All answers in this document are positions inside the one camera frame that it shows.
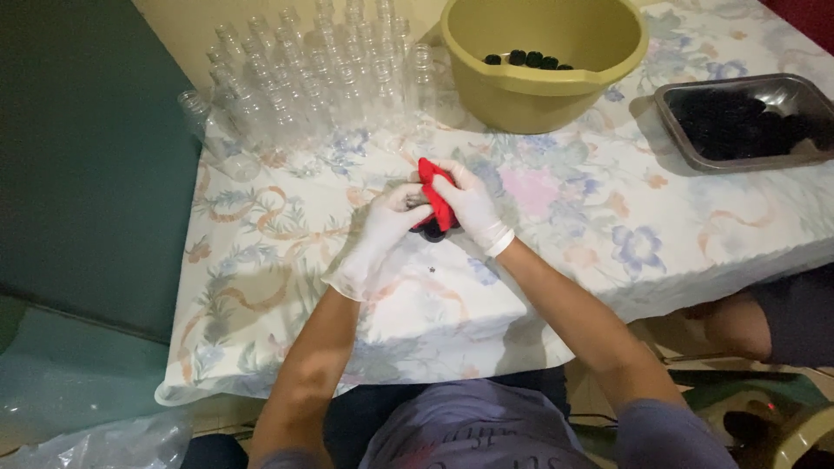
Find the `hand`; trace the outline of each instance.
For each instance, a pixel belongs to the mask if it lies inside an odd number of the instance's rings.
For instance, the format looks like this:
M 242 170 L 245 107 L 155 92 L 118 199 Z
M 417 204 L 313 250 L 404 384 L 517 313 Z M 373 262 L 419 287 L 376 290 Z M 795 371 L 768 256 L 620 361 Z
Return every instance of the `hand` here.
M 484 181 L 453 159 L 434 159 L 432 163 L 448 173 L 458 186 L 449 184 L 442 176 L 435 176 L 431 182 L 431 187 L 452 206 L 460 226 L 488 256 L 500 254 L 510 245 L 515 232 L 498 218 Z
M 366 301 L 371 293 L 367 291 L 369 276 L 412 226 L 432 214 L 428 204 L 409 210 L 410 205 L 421 201 L 422 188 L 421 184 L 403 184 L 374 199 L 359 242 L 336 271 L 322 279 L 324 283 L 352 300 Z

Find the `clear plastic bag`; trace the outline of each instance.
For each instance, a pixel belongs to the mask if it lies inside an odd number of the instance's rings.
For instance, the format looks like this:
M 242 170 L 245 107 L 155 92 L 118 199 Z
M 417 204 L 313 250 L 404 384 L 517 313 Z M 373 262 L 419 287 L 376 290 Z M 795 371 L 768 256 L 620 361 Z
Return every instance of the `clear plastic bag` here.
M 0 469 L 178 469 L 191 441 L 186 411 L 115 421 L 24 446 Z

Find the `stainless steel tray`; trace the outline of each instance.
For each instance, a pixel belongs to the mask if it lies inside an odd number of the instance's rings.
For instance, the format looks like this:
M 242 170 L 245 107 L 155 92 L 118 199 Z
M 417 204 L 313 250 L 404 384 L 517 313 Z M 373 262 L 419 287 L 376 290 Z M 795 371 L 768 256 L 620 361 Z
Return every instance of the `stainless steel tray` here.
M 700 155 L 686 137 L 681 125 L 672 113 L 670 98 L 680 96 L 688 90 L 722 89 L 727 91 L 745 91 L 767 104 L 767 110 L 783 116 L 801 113 L 815 119 L 832 123 L 834 129 L 834 104 L 814 83 L 792 73 L 775 73 L 755 77 L 731 78 L 708 82 L 667 84 L 655 92 L 655 102 L 661 120 L 672 137 L 686 162 L 693 168 L 705 173 L 730 173 L 756 169 L 779 169 L 804 164 L 818 164 L 834 159 L 834 136 L 827 139 L 824 148 L 817 149 L 813 144 L 797 145 L 791 154 L 767 156 L 761 158 L 734 159 L 715 161 Z

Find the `floral tablecloth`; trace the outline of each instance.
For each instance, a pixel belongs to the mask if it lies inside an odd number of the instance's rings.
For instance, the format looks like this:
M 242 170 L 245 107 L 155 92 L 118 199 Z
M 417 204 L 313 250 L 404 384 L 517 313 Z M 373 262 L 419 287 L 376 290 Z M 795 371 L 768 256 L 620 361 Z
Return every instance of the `floral tablecloth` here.
M 625 321 L 830 259 L 834 164 L 698 174 L 648 97 L 666 83 L 775 72 L 803 75 L 834 96 L 834 58 L 756 0 L 675 0 L 644 13 L 651 41 L 642 65 L 552 134 L 486 129 L 457 103 L 441 53 L 437 122 L 402 151 L 347 134 L 317 178 L 295 178 L 281 155 L 265 155 L 250 184 L 201 164 L 157 400 L 266 397 L 362 207 L 421 156 L 464 162 L 524 242 Z M 409 234 L 384 269 L 385 282 L 362 306 L 339 391 L 492 376 L 574 357 L 464 234 L 436 245 Z

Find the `person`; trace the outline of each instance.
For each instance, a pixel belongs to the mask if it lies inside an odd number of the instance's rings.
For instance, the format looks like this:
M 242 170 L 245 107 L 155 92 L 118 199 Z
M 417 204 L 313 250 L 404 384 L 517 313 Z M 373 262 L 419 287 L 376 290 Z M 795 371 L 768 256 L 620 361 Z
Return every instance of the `person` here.
M 496 214 L 485 184 L 465 166 L 435 163 L 455 185 L 435 177 L 432 187 L 451 205 L 465 233 L 512 275 L 599 382 L 619 419 L 620 467 L 737 467 L 689 410 L 663 365 L 614 312 L 516 238 Z M 347 439 L 364 434 L 374 425 L 362 417 L 366 409 L 342 409 L 358 417 L 339 419 L 335 423 L 342 427 L 334 431 L 329 405 L 350 358 L 359 302 L 368 298 L 364 280 L 412 225 L 431 214 L 426 205 L 408 209 L 420 190 L 419 184 L 403 184 L 374 200 L 359 242 L 325 277 L 329 288 L 289 350 L 258 419 L 249 467 L 597 467 L 544 394 L 486 379 L 422 385 L 390 409 L 379 428 L 370 429 L 369 440 L 342 446 L 328 441 L 333 434 Z M 358 449 L 361 459 L 345 459 L 339 447 Z
M 834 366 L 834 263 L 684 311 L 708 341 L 734 356 L 775 365 Z

